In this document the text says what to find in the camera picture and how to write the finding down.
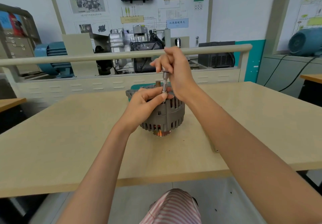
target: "alternator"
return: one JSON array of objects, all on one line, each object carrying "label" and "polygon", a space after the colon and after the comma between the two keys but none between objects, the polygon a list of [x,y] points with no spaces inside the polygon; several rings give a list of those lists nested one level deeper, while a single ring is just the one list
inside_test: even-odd
[{"label": "alternator", "polygon": [[[155,85],[149,85],[143,88],[155,88]],[[129,99],[138,89],[130,89],[126,91]],[[170,134],[171,130],[176,129],[183,122],[184,116],[184,102],[174,96],[172,99],[166,99],[164,104],[158,105],[149,118],[145,120],[140,126],[145,130],[152,131],[158,137],[164,137]]]}]

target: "left hand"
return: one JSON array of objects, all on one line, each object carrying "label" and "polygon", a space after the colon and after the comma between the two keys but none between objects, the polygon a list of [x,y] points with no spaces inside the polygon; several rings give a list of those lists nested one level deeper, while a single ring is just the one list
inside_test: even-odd
[{"label": "left hand", "polygon": [[[167,92],[171,91],[171,87],[167,87]],[[143,123],[152,113],[152,111],[161,104],[165,98],[171,99],[173,95],[162,94],[162,87],[158,88],[140,88],[136,92],[125,109],[123,115],[119,119],[119,123],[126,127],[130,133]]]}]

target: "wire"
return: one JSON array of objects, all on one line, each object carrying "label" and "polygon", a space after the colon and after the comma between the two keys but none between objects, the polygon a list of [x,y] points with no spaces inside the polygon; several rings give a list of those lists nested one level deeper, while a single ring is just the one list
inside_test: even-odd
[{"label": "wire", "polygon": [[282,92],[283,90],[285,90],[285,89],[287,89],[289,86],[291,86],[294,82],[295,82],[295,80],[298,78],[298,76],[301,74],[301,72],[304,70],[304,68],[305,67],[307,67],[307,65],[309,64],[309,63],[311,63],[311,61],[313,61],[314,59],[316,59],[316,58],[319,58],[321,55],[319,55],[319,56],[315,56],[315,57],[313,57],[312,59],[310,59],[304,66],[303,66],[303,68],[300,70],[300,72],[296,75],[296,77],[294,78],[294,80],[286,87],[286,88],[283,88],[282,90],[280,90],[279,92]]},{"label": "wire", "polygon": [[284,55],[284,56],[280,59],[279,63],[278,63],[278,64],[277,64],[277,66],[275,67],[275,69],[274,69],[274,71],[272,72],[271,76],[268,78],[268,80],[267,80],[267,81],[266,81],[266,83],[264,84],[264,87],[266,86],[266,84],[268,83],[268,81],[270,80],[270,78],[272,77],[272,75],[274,74],[274,72],[276,71],[277,67],[279,67],[279,65],[280,65],[280,63],[281,63],[281,61],[282,61],[282,59],[284,59],[286,56],[288,56],[288,55]]}]

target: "right hand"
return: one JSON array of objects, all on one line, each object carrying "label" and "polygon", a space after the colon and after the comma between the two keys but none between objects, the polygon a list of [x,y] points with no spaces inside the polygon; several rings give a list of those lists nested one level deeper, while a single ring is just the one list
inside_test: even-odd
[{"label": "right hand", "polygon": [[150,65],[155,67],[157,73],[161,72],[162,67],[169,71],[169,79],[175,96],[186,103],[189,91],[197,86],[192,77],[189,62],[176,46],[165,47],[164,51],[166,54],[155,59]]}]

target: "engine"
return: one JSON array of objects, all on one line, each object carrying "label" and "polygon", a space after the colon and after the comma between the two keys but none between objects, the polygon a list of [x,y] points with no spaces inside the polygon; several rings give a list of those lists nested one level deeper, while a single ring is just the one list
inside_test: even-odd
[{"label": "engine", "polygon": [[[165,46],[170,46],[171,40],[170,29],[148,32],[144,25],[135,25],[132,31],[123,28],[113,29],[109,37],[113,53],[163,49]],[[150,66],[150,62],[155,58],[117,59],[113,60],[113,66],[119,74],[155,72],[155,67]]]}]

